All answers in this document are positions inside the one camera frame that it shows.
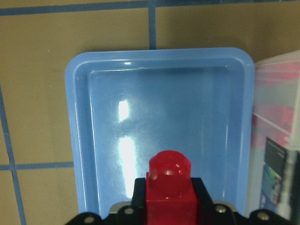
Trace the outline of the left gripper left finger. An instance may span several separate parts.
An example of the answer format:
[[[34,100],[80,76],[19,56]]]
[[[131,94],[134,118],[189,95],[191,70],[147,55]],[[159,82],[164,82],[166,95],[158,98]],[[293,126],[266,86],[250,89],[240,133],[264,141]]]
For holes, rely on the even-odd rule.
[[[146,179],[137,178],[134,183],[134,191],[131,205],[138,210],[145,210]]]

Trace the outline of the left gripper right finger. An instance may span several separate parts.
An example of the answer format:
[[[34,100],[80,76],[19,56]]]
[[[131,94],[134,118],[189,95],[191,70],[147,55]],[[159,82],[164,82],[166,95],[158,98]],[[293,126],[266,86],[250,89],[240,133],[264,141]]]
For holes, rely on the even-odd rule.
[[[197,210],[205,211],[213,205],[213,200],[201,178],[191,178],[197,198]]]

